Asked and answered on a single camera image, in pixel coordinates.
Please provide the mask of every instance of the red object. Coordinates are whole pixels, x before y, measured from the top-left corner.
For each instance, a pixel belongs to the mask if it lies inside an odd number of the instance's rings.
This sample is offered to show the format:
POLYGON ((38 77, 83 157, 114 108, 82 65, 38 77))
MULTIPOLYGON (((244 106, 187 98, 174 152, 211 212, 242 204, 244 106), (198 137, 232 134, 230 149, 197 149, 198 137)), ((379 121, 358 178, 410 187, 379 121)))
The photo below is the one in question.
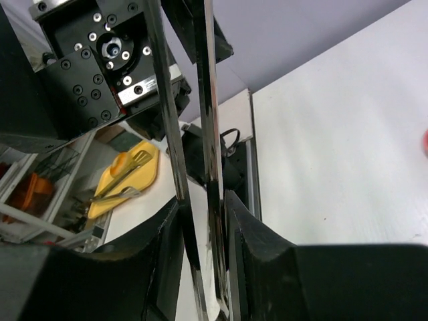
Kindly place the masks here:
POLYGON ((423 135, 423 138, 422 138, 422 147, 423 147, 423 151, 428 156, 428 130, 423 135))

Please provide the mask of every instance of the silver screw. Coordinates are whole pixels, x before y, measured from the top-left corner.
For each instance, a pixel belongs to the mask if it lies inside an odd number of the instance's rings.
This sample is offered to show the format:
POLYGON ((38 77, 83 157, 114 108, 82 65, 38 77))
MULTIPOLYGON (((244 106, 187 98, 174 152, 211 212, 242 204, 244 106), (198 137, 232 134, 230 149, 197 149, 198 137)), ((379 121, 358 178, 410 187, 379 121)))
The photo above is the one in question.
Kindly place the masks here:
POLYGON ((122 52, 122 59, 123 60, 128 60, 129 57, 130 57, 129 51, 122 52))
POLYGON ((130 76, 123 78, 123 84, 125 86, 129 86, 129 85, 131 85, 131 83, 132 83, 132 78, 130 76))
POLYGON ((102 18, 101 13, 97 12, 94 14, 94 21, 95 22, 100 22, 101 18, 102 18))
POLYGON ((80 42, 78 42, 76 45, 74 45, 74 51, 81 50, 82 48, 83 48, 83 45, 80 42))
POLYGON ((148 55, 150 55, 150 54, 152 53, 152 50, 150 49, 150 47, 146 46, 146 47, 144 47, 144 48, 142 49, 142 53, 143 53, 145 56, 148 56, 148 55))
POLYGON ((96 33, 91 32, 89 34, 88 38, 89 38, 90 41, 95 41, 96 40, 96 33))

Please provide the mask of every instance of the white shelf rack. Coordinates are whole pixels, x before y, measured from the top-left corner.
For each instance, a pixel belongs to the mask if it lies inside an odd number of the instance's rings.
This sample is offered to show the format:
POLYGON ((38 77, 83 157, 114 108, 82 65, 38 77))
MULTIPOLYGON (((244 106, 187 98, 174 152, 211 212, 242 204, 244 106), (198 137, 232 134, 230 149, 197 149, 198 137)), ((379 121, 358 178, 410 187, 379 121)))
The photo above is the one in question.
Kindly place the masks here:
POLYGON ((85 158, 85 155, 95 137, 95 133, 96 132, 91 132, 76 141, 73 149, 78 152, 79 155, 70 173, 56 182, 56 193, 42 217, 34 217, 18 209, 14 209, 4 203, 34 162, 37 156, 36 154, 25 156, 21 160, 21 163, 18 164, 17 169, 15 169, 12 174, 10 174, 10 177, 7 180, 5 179, 3 181, 2 179, 0 181, 0 213, 14 217, 15 219, 18 219, 20 222, 22 222, 12 224, 0 223, 0 235, 2 235, 7 241, 12 241, 15 243, 29 241, 44 231, 59 235, 64 238, 74 236, 73 233, 62 229, 61 227, 55 226, 53 222, 70 190, 70 187, 72 186, 73 180, 80 166, 82 165, 83 159, 85 158))

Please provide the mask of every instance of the metal rail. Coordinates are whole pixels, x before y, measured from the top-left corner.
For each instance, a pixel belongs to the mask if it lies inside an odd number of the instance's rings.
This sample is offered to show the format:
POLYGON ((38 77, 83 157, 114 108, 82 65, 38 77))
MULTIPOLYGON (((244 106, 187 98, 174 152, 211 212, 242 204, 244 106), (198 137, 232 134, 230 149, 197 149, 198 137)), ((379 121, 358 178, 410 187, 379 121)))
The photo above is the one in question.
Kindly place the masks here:
POLYGON ((177 193, 177 200, 179 202, 180 221, 183 229, 186 253, 191 267, 198 315, 200 320, 208 321, 207 303, 205 301, 201 273, 201 262, 197 247, 189 185, 187 183, 185 156, 179 128, 179 117, 177 115, 170 81, 168 59, 169 51, 167 41, 165 39, 160 1, 145 1, 144 16, 147 24, 148 38, 152 47, 154 73, 158 84, 162 118, 165 126, 165 134, 167 136, 171 166, 173 168, 175 190, 177 193))
POLYGON ((199 103, 203 131, 203 153, 207 175, 208 220, 213 250, 215 294, 220 305, 218 320, 229 319, 227 267, 223 209, 223 171, 217 111, 215 36, 212 0, 192 1, 195 48, 199 83, 199 103))

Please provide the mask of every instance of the black screw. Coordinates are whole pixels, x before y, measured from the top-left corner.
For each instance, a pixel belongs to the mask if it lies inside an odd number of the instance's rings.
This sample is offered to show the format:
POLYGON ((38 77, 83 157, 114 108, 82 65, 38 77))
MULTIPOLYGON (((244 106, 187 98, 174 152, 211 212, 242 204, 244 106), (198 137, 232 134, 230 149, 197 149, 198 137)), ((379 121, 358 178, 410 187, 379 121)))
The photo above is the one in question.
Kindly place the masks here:
POLYGON ((104 81, 103 77, 101 75, 95 75, 94 76, 94 84, 100 85, 104 81))
POLYGON ((90 128, 94 128, 94 127, 97 127, 98 121, 96 120, 96 118, 91 117, 88 119, 88 124, 90 128))
POLYGON ((73 93, 77 96, 80 96, 81 94, 83 94, 83 88, 80 85, 75 85, 73 87, 73 93))
POLYGON ((91 92, 91 97, 92 99, 100 99, 101 98, 101 91, 99 91, 98 89, 92 90, 91 92))
POLYGON ((84 107, 88 104, 88 99, 86 99, 86 97, 79 97, 78 98, 78 104, 80 106, 84 107))
POLYGON ((91 51, 89 49, 84 49, 81 55, 83 59, 89 59, 91 57, 91 51))
POLYGON ((69 60, 63 60, 61 62, 61 68, 64 70, 69 70, 69 68, 72 66, 71 62, 69 60))
POLYGON ((141 86, 135 86, 134 93, 136 93, 137 95, 141 95, 142 94, 142 87, 141 86))
POLYGON ((136 13, 138 11, 138 5, 134 2, 130 3, 128 6, 128 11, 132 13, 136 13))
POLYGON ((38 8, 39 8, 39 10, 40 10, 41 12, 43 12, 43 11, 45 11, 45 10, 47 9, 47 5, 46 5, 46 3, 41 2, 41 3, 39 3, 38 8))
POLYGON ((105 110, 101 113, 101 118, 103 120, 109 120, 111 117, 112 117, 112 115, 108 110, 105 110))
POLYGON ((109 16, 107 17, 107 22, 108 22, 110 25, 114 25, 116 22, 118 22, 118 18, 117 18, 117 16, 115 16, 115 15, 109 15, 109 16))

